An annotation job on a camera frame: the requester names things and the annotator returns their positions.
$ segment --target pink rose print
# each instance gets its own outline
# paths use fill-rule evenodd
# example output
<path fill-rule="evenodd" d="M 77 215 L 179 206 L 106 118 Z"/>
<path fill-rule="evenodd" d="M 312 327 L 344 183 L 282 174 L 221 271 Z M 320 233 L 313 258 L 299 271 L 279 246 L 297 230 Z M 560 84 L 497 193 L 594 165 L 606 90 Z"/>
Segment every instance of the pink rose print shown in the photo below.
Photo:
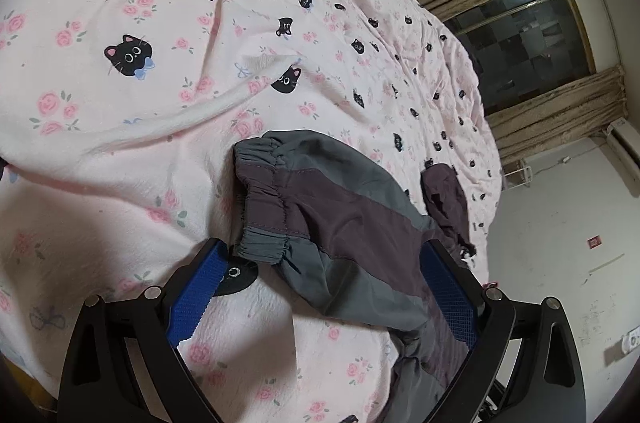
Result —
<path fill-rule="evenodd" d="M 49 134 L 53 134 L 54 132 L 58 132 L 59 130 L 62 130 L 62 129 L 64 129 L 62 124 L 59 124 L 57 122 L 47 122 L 42 126 L 42 129 L 40 130 L 40 134 L 47 136 Z"/>
<path fill-rule="evenodd" d="M 311 404 L 311 407 L 309 407 L 309 412 L 313 412 L 313 413 L 322 412 L 324 410 L 324 405 L 326 405 L 324 401 L 313 402 Z"/>
<path fill-rule="evenodd" d="M 252 80 L 251 82 L 249 82 L 248 85 L 249 85 L 249 92 L 252 95 L 257 95 L 262 89 L 262 86 L 260 85 L 260 82 L 258 82 L 258 80 Z"/>
<path fill-rule="evenodd" d="M 196 91 L 198 93 L 206 94 L 206 93 L 209 93 L 212 87 L 213 87 L 213 80 L 211 80 L 209 77 L 202 77 L 198 81 L 198 85 L 196 86 Z"/>
<path fill-rule="evenodd" d="M 118 289 L 123 293 L 129 293 L 138 288 L 140 283 L 130 279 L 124 278 L 120 282 L 118 282 Z"/>
<path fill-rule="evenodd" d="M 207 365 L 209 363 L 211 350 L 208 345 L 192 343 L 189 346 L 188 357 L 191 363 Z"/>
<path fill-rule="evenodd" d="M 138 0 L 138 6 L 142 6 L 142 8 L 148 8 L 154 3 L 154 0 Z"/>
<path fill-rule="evenodd" d="M 76 117 L 77 112 L 78 106 L 75 104 L 69 104 L 62 111 L 62 116 L 64 116 L 65 120 L 72 120 Z"/>
<path fill-rule="evenodd" d="M 236 132 L 240 135 L 240 138 L 244 140 L 251 136 L 251 127 L 246 122 L 239 122 L 236 124 Z"/>
<path fill-rule="evenodd" d="M 226 374 L 225 371 L 220 371 L 216 369 L 215 371 L 211 371 L 205 377 L 207 383 L 212 387 L 222 387 L 226 383 Z"/>
<path fill-rule="evenodd" d="M 21 13 L 20 15 L 12 16 L 12 18 L 9 19 L 9 23 L 6 26 L 6 30 L 9 33 L 13 33 L 15 31 L 18 31 L 19 29 L 22 29 L 22 26 L 24 26 L 25 19 L 26 17 L 24 16 L 23 13 Z"/>
<path fill-rule="evenodd" d="M 56 35 L 56 43 L 61 48 L 70 46 L 72 42 L 73 42 L 73 39 L 71 38 L 71 34 L 66 29 L 59 31 L 58 34 Z"/>
<path fill-rule="evenodd" d="M 169 208 L 175 208 L 178 206 L 178 197 L 175 195 L 175 192 L 173 190 L 167 190 L 166 194 L 164 194 L 164 204 L 166 204 Z"/>
<path fill-rule="evenodd" d="M 314 120 L 319 118 L 319 114 L 316 113 L 316 105 L 311 102 L 305 102 L 303 105 L 298 106 L 298 110 L 305 116 L 312 116 Z"/>
<path fill-rule="evenodd" d="M 22 231 L 17 232 L 14 237 L 14 250 L 19 255 L 25 255 L 31 249 L 31 239 L 31 235 Z"/>
<path fill-rule="evenodd" d="M 273 389 L 268 385 L 260 387 L 255 395 L 255 398 L 260 401 L 270 401 L 273 399 Z"/>
<path fill-rule="evenodd" d="M 148 208 L 146 209 L 146 215 L 148 215 L 154 223 L 171 223 L 169 212 L 161 208 Z"/>
<path fill-rule="evenodd" d="M 4 291 L 0 291 L 0 310 L 5 313 L 11 313 L 11 302 Z"/>
<path fill-rule="evenodd" d="M 313 33 L 312 31 L 307 31 L 306 33 L 304 33 L 302 35 L 302 38 L 306 41 L 306 42 L 313 42 L 314 44 L 318 44 L 318 41 L 316 40 L 317 35 L 315 33 Z"/>
<path fill-rule="evenodd" d="M 58 110 L 60 100 L 58 99 L 58 95 L 55 95 L 54 93 L 45 93 L 38 98 L 37 105 L 38 110 L 40 111 L 40 116 L 51 116 Z"/>
<path fill-rule="evenodd" d="M 190 90 L 188 90 L 188 89 L 181 90 L 180 93 L 178 93 L 178 96 L 180 96 L 180 99 L 183 102 L 192 102 L 193 101 L 193 95 L 191 94 Z"/>

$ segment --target wall outlet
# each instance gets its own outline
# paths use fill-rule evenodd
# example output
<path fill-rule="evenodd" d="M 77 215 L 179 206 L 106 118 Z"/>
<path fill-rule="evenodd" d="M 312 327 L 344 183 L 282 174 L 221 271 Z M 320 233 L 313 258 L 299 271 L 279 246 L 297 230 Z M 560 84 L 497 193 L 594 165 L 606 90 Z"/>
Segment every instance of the wall outlet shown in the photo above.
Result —
<path fill-rule="evenodd" d="M 632 329 L 622 337 L 622 352 L 628 355 L 640 345 L 640 326 Z"/>

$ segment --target blue gripper pad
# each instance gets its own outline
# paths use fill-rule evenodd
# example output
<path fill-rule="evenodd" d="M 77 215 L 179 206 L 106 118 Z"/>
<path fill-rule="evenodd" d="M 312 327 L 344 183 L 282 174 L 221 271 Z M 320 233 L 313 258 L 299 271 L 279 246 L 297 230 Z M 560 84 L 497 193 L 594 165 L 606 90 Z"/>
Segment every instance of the blue gripper pad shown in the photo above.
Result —
<path fill-rule="evenodd" d="M 196 272 L 174 302 L 170 311 L 166 337 L 172 347 L 191 338 L 207 304 L 226 272 L 226 244 L 218 241 L 202 260 Z"/>

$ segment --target blue bow print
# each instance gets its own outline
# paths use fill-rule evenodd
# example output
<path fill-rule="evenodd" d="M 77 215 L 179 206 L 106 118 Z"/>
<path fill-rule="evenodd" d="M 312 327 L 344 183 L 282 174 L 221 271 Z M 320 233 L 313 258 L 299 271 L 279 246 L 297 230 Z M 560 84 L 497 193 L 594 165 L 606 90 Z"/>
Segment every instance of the blue bow print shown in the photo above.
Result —
<path fill-rule="evenodd" d="M 142 69 L 136 69 L 133 71 L 133 74 L 138 80 L 144 80 L 146 77 L 146 70 L 153 69 L 154 67 L 156 67 L 156 65 L 151 60 L 151 57 L 147 57 L 145 58 L 145 66 Z"/>
<path fill-rule="evenodd" d="M 238 65 L 238 62 L 235 62 L 234 66 L 236 66 L 236 69 L 238 70 L 238 78 L 246 78 L 252 75 L 251 71 L 249 71 L 249 68 L 244 68 Z"/>
<path fill-rule="evenodd" d="M 66 327 L 64 316 L 55 314 L 53 306 L 49 308 L 48 317 L 44 316 L 42 311 L 34 307 L 31 313 L 29 313 L 29 321 L 31 322 L 31 326 L 39 331 L 43 330 L 47 325 L 57 327 L 58 329 L 64 329 Z"/>

